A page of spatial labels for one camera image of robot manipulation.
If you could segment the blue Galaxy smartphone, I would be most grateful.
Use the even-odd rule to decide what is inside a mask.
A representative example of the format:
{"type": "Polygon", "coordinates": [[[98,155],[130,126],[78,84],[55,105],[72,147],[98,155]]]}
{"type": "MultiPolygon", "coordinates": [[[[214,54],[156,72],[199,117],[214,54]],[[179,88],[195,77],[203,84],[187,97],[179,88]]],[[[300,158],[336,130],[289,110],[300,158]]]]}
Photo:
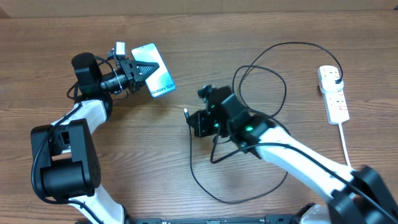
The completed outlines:
{"type": "Polygon", "coordinates": [[[159,64],[159,68],[146,80],[147,88],[152,97],[157,98],[176,90],[177,86],[155,43],[132,49],[131,54],[137,61],[159,64]]]}

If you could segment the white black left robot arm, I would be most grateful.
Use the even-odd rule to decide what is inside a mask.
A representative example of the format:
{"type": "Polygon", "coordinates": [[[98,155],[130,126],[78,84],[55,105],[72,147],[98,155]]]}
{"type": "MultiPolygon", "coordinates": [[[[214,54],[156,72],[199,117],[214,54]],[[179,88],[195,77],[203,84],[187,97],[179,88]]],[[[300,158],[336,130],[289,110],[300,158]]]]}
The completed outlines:
{"type": "Polygon", "coordinates": [[[72,66],[78,79],[72,86],[73,109],[30,133],[33,191],[45,203],[75,207],[92,223],[134,223],[126,208],[101,185],[91,135],[111,116],[111,96],[140,90],[160,65],[84,52],[72,58],[72,66]]]}

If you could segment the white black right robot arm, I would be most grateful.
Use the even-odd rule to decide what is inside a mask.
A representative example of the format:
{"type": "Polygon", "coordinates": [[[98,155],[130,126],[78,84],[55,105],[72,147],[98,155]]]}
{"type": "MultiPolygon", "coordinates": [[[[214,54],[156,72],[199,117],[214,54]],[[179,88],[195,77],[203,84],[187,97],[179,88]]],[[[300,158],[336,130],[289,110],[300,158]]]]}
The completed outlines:
{"type": "Polygon", "coordinates": [[[237,152],[277,165],[324,201],[303,211],[298,223],[397,223],[397,202],[371,167],[355,170],[322,156],[271,119],[251,114],[229,86],[204,86],[198,96],[205,109],[184,111],[191,136],[228,137],[237,152]]]}

